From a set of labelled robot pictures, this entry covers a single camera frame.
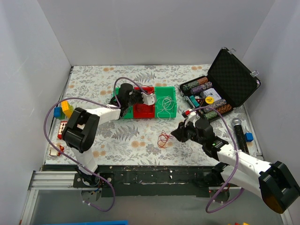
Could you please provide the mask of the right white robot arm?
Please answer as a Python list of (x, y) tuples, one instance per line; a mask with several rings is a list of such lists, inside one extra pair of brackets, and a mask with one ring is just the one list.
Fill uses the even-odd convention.
[(219, 162), (204, 177), (210, 186), (223, 186), (227, 182), (239, 186), (260, 197), (279, 214), (300, 196), (300, 187), (284, 163), (270, 163), (236, 151), (215, 135), (207, 120), (180, 122), (171, 134), (182, 143), (191, 140), (202, 145), (204, 153)]

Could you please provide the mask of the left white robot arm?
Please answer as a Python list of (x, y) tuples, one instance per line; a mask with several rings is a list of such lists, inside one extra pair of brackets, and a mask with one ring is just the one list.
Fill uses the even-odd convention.
[(98, 126), (119, 120), (133, 105), (152, 100), (148, 96), (149, 93), (141, 88), (135, 89), (129, 83), (123, 83), (109, 104), (88, 110), (75, 108), (64, 127), (62, 139), (74, 152), (78, 170), (85, 174), (83, 181), (88, 187), (96, 187), (100, 181), (100, 176), (95, 173), (98, 165), (91, 150)]

